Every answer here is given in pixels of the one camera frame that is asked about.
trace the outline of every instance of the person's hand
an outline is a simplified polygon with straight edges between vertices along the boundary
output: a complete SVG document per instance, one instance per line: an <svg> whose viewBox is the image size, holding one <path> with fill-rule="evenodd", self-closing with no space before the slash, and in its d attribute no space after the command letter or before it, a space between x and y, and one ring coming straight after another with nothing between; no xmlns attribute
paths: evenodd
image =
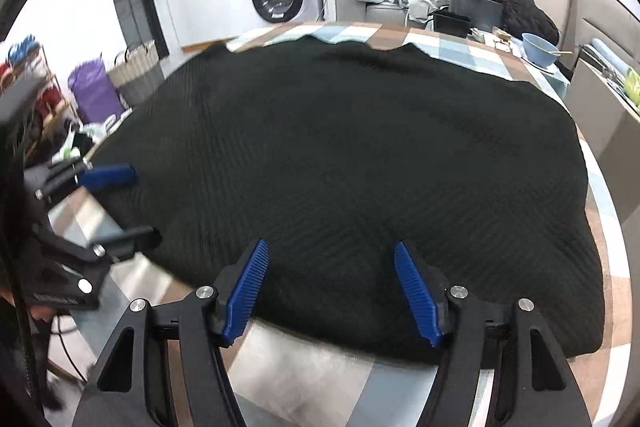
<svg viewBox="0 0 640 427"><path fill-rule="evenodd" d="M11 306L15 306L14 295L12 295L12 293L9 290L5 288L0 288L0 296L5 301L9 302ZM58 313L58 310L49 308L48 306L36 305L36 306L31 306L29 308L29 312L31 314L31 317L33 317L36 320L51 322L53 317L55 317L56 314Z"/></svg>

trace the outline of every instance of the table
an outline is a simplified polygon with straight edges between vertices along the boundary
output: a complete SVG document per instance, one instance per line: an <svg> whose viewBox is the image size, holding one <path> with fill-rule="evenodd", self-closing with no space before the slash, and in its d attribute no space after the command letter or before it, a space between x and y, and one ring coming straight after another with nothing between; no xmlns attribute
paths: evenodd
<svg viewBox="0 0 640 427"><path fill-rule="evenodd" d="M388 50L414 44L432 57L507 80L530 82L562 101L542 72L507 52L484 44L415 28L370 23L282 24L258 28L229 42L233 52L312 35L326 42L361 41ZM606 182L578 130L589 175L586 215L604 275L606 323L602 347L570 361L594 425L606 427L616 411L631 342L631 285L620 223ZM117 229L97 201L77 190L52 213L56 233L77 243ZM131 299L151 304L175 301L190 289L139 255L114 266L96 312L74 312L79 330L99 353ZM260 320L247 326L223 358L249 427L414 427L433 383L436 367L350 353L302 338ZM493 371L483 371L470 425L484 425ZM178 415L184 394L175 391Z"/></svg>

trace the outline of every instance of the blue bowl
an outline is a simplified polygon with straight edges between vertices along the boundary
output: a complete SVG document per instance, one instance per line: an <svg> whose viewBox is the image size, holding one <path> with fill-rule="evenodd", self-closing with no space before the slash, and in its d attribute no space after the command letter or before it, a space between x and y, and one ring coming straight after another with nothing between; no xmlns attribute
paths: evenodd
<svg viewBox="0 0 640 427"><path fill-rule="evenodd" d="M540 68L548 68L558 60L558 55L549 53L559 51L558 48L533 33L522 34L522 46L527 58Z"/></svg>

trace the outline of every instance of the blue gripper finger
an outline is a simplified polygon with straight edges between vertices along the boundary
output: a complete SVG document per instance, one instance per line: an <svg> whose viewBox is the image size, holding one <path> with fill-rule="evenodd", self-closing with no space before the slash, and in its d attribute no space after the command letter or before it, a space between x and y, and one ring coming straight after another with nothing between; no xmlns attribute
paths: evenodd
<svg viewBox="0 0 640 427"><path fill-rule="evenodd" d="M136 172L128 163L118 163L107 167L96 167L82 172L78 176L78 185L89 192L107 187L130 185L136 179Z"/></svg>

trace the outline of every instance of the black jacket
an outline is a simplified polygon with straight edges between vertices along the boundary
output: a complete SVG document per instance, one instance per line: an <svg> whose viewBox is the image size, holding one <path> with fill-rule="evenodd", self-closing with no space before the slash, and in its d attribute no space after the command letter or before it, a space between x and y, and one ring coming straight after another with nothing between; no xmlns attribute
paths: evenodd
<svg viewBox="0 0 640 427"><path fill-rule="evenodd" d="M507 0L504 5L504 30L516 38L533 33L558 45L560 35L554 22L534 0Z"/></svg>

